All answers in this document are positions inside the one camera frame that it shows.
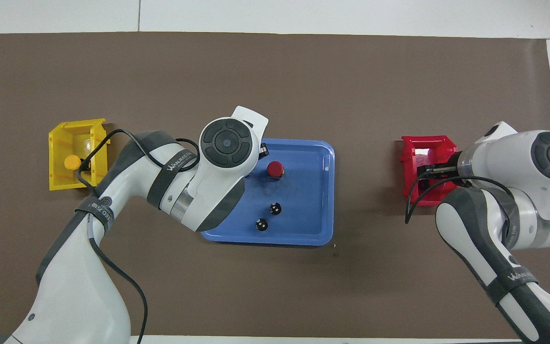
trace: blue tray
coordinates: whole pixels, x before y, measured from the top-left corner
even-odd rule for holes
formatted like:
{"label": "blue tray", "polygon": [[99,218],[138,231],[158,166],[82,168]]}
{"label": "blue tray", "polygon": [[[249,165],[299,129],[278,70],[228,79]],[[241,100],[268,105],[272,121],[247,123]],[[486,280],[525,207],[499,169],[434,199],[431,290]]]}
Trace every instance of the blue tray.
{"label": "blue tray", "polygon": [[[332,238],[334,222],[334,149],[323,141],[264,139],[269,155],[245,179],[245,193],[220,226],[202,232],[218,242],[321,246]],[[281,179],[269,178],[266,167],[279,161]],[[269,213],[278,202],[282,212]],[[258,231],[256,220],[268,228]]]}

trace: black velcro strap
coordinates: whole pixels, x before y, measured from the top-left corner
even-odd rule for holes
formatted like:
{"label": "black velcro strap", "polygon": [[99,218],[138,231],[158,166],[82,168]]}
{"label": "black velcro strap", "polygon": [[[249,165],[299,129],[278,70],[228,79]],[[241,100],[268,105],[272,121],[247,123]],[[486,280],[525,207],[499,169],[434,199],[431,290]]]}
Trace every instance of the black velcro strap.
{"label": "black velcro strap", "polygon": [[192,159],[195,159],[196,154],[192,153],[190,150],[181,150],[175,154],[170,161],[161,168],[161,171],[154,179],[154,183],[148,191],[148,203],[154,205],[157,209],[160,210],[160,203],[164,193],[171,185],[171,182],[177,176],[177,172],[185,166]]}
{"label": "black velcro strap", "polygon": [[94,197],[85,197],[76,208],[76,211],[93,214],[99,222],[103,224],[105,233],[114,224],[114,212],[103,201]]}
{"label": "black velcro strap", "polygon": [[510,268],[502,274],[499,274],[496,279],[485,288],[487,296],[491,299],[494,305],[498,305],[500,300],[511,290],[529,282],[538,282],[532,272],[523,266]]}

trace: robotic arm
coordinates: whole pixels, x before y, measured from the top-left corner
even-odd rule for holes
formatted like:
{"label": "robotic arm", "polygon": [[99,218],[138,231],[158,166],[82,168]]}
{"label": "robotic arm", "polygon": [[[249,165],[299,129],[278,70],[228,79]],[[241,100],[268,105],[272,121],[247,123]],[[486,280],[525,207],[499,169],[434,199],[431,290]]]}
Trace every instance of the robotic arm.
{"label": "robotic arm", "polygon": [[458,188],[436,210],[443,240],[470,268],[525,343],[550,344],[550,294],[509,250],[550,247],[550,131],[496,124],[456,161],[460,177],[502,183]]}
{"label": "robotic arm", "polygon": [[37,272],[39,289],[28,315],[5,344],[128,343],[130,320],[120,293],[90,242],[96,245],[132,196],[147,201],[192,231],[212,229],[231,212],[244,192],[244,176],[254,169],[268,120],[237,107],[210,122],[197,158],[163,131],[137,135],[163,166],[155,165],[129,142],[96,187],[82,201],[55,240]]}

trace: red plastic container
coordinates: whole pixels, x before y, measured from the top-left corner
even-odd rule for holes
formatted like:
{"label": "red plastic container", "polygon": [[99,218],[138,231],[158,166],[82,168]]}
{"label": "red plastic container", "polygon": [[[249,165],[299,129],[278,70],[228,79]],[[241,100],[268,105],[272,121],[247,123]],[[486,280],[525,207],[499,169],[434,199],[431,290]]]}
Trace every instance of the red plastic container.
{"label": "red plastic container", "polygon": [[[404,141],[404,148],[400,157],[400,161],[404,164],[404,190],[402,194],[407,197],[411,185],[417,179],[417,167],[446,163],[451,155],[458,151],[458,148],[445,135],[403,136],[402,140]],[[411,203],[417,200],[419,195],[423,194],[430,185],[437,182],[438,180],[430,179],[428,185],[422,182],[417,183],[411,194]],[[426,194],[417,205],[439,205],[441,200],[456,187],[457,185],[452,182],[444,183]]]}

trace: brown table surface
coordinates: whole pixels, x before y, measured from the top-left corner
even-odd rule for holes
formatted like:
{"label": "brown table surface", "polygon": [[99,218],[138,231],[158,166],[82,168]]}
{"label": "brown table surface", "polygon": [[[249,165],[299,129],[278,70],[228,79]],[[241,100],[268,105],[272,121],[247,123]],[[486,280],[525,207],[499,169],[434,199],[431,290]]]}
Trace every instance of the brown table surface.
{"label": "brown table surface", "polygon": [[[146,292],[148,334],[515,337],[434,208],[404,225],[397,140],[449,135],[462,150],[500,120],[550,130],[545,41],[165,32],[0,35],[0,333],[26,315],[40,259],[87,194],[48,190],[48,131],[106,118],[197,139],[236,105],[270,119],[266,137],[332,144],[334,237],[217,244],[131,200],[102,248]],[[517,258],[550,292],[550,248]],[[137,333],[139,297],[111,275]]]}

